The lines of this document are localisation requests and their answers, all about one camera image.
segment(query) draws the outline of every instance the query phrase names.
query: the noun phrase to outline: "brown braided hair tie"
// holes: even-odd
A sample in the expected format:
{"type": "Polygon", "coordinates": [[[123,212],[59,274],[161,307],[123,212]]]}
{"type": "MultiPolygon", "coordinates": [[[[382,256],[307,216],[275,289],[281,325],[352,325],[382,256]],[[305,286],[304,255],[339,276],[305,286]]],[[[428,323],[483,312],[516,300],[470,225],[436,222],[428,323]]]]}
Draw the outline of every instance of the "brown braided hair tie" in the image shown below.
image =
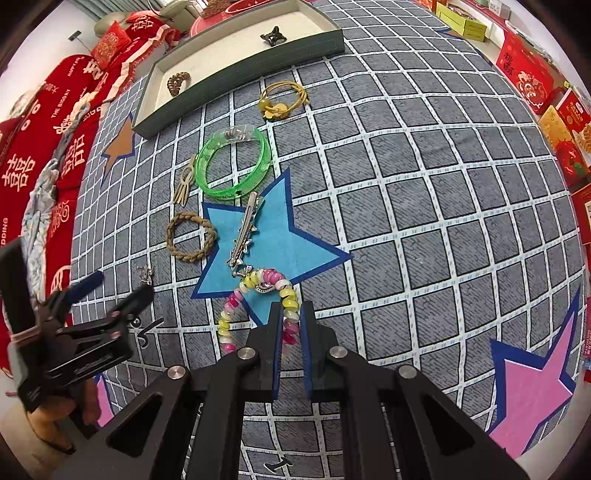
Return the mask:
{"type": "Polygon", "coordinates": [[[191,76],[188,72],[175,73],[173,76],[171,76],[166,82],[166,87],[168,88],[170,95],[176,97],[181,91],[181,85],[183,84],[183,81],[189,81],[190,79],[191,76]]]}
{"type": "Polygon", "coordinates": [[[170,223],[166,227],[165,241],[166,241],[166,249],[170,252],[170,254],[174,258],[178,258],[179,260],[181,260],[183,262],[187,262],[187,263],[195,263],[196,261],[199,261],[202,258],[205,258],[206,256],[208,256],[211,253],[213,246],[214,246],[215,242],[217,241],[217,232],[216,232],[215,227],[212,225],[212,223],[209,220],[201,218],[199,215],[197,215],[194,212],[180,212],[180,213],[176,214],[172,218],[172,220],[170,220],[170,223]],[[179,223],[182,223],[185,221],[195,222],[195,223],[198,223],[199,225],[202,225],[202,227],[205,228],[205,231],[208,234],[205,239],[205,244],[203,245],[203,248],[201,250],[195,250],[192,254],[181,252],[178,248],[176,248],[174,246],[174,242],[173,242],[174,229],[176,228],[176,226],[179,223]]]}

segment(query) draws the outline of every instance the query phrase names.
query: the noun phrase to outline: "red blanket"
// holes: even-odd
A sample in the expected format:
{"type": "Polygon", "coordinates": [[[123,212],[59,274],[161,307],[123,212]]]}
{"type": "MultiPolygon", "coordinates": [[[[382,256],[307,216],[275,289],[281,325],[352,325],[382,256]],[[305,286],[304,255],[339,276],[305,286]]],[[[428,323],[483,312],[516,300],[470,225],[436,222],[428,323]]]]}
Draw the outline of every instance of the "red blanket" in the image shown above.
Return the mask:
{"type": "MultiPolygon", "coordinates": [[[[75,55],[64,59],[50,73],[0,166],[0,228],[4,244],[20,234],[29,193],[34,188],[41,169],[51,159],[61,134],[70,125],[67,118],[74,104],[85,93],[97,91],[98,94],[91,101],[90,111],[67,147],[66,158],[56,183],[57,200],[46,246],[48,295],[56,288],[67,287],[70,282],[70,253],[78,190],[102,113],[108,109],[109,102],[129,88],[135,80],[135,68],[140,62],[163,41],[174,46],[180,37],[177,30],[156,18],[149,22],[140,21],[131,32],[129,36],[132,43],[113,59],[104,72],[91,56],[75,55]]],[[[6,355],[8,342],[8,331],[0,310],[2,369],[9,369],[6,355]]]]}
{"type": "Polygon", "coordinates": [[[180,33],[156,18],[143,22],[140,18],[126,32],[132,43],[111,62],[97,88],[98,95],[91,101],[90,113],[84,118],[67,150],[66,161],[56,183],[58,197],[54,208],[46,246],[46,293],[65,288],[70,282],[70,259],[74,231],[74,213],[78,191],[84,175],[100,115],[106,103],[123,93],[134,80],[136,66],[147,58],[163,41],[178,43],[180,33]],[[133,30],[139,23],[140,28],[133,30]]]}

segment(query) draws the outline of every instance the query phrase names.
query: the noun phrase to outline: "green plastic bangle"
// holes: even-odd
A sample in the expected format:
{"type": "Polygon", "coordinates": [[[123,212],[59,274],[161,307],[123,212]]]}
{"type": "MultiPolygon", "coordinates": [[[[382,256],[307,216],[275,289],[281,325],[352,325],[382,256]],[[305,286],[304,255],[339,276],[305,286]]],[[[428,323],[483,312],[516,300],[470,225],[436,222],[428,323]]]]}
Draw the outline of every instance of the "green plastic bangle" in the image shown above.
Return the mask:
{"type": "Polygon", "coordinates": [[[195,183],[203,190],[203,193],[220,199],[232,200],[240,198],[253,191],[262,182],[269,166],[271,165],[271,147],[269,141],[258,128],[252,125],[240,125],[215,132],[203,146],[195,165],[195,183]],[[214,153],[230,143],[258,140],[261,145],[261,152],[255,169],[237,185],[223,190],[214,190],[207,186],[207,167],[214,153]]]}

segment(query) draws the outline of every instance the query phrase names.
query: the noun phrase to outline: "black clamp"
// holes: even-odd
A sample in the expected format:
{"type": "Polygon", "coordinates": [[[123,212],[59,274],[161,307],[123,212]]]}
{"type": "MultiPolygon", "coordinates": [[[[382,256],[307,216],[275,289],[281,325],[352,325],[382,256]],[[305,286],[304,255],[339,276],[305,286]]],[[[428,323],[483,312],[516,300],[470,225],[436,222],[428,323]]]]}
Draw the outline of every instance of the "black clamp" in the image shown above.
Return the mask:
{"type": "Polygon", "coordinates": [[[0,249],[0,291],[11,330],[16,338],[32,332],[8,347],[17,393],[28,411],[34,411],[49,395],[78,400],[84,380],[131,358],[128,324],[139,326],[139,314],[152,303],[154,289],[149,285],[133,291],[104,319],[63,327],[72,305],[102,281],[103,274],[97,271],[57,290],[35,314],[20,239],[0,249]]]}
{"type": "Polygon", "coordinates": [[[528,480],[494,440],[412,365],[379,367],[339,346],[334,330],[316,322],[309,301],[300,310],[300,326],[310,399],[340,403],[347,480],[399,478],[397,467],[405,480],[472,480],[475,472],[479,480],[528,480]]]}
{"type": "Polygon", "coordinates": [[[246,345],[214,365],[163,372],[53,480],[152,480],[181,478],[195,421],[197,431],[186,480],[236,480],[245,402],[272,402],[279,389],[282,306],[248,334],[246,345]]]}

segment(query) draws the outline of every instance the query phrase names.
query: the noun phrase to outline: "human hand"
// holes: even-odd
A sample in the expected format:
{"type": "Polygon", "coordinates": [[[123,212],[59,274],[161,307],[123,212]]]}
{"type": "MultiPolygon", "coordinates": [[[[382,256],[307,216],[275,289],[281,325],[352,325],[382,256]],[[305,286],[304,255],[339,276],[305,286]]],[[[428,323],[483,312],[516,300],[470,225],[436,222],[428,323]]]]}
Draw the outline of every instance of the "human hand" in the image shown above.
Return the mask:
{"type": "MultiPolygon", "coordinates": [[[[86,425],[96,423],[100,417],[98,390],[93,378],[84,383],[82,420],[86,425]]],[[[67,417],[76,409],[76,402],[66,397],[48,397],[33,413],[27,413],[27,418],[35,434],[48,443],[56,445],[64,450],[72,447],[71,441],[60,431],[55,424],[56,420],[67,417]]]]}

